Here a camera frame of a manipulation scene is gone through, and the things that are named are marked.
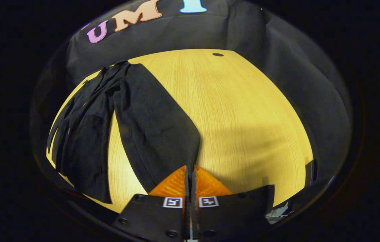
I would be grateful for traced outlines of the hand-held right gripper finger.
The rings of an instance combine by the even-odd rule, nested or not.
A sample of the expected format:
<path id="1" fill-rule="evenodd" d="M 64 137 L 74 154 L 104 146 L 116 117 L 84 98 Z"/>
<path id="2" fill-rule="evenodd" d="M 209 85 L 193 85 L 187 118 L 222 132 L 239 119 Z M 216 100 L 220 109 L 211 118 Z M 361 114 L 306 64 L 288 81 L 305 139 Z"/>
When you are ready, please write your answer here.
<path id="1" fill-rule="evenodd" d="M 273 230 L 266 215 L 273 208 L 275 186 L 226 196 L 197 196 L 193 171 L 190 193 L 192 236 L 199 242 L 259 242 Z"/>
<path id="2" fill-rule="evenodd" d="M 189 237 L 189 179 L 184 170 L 184 195 L 135 194 L 112 227 L 133 242 L 184 242 Z"/>

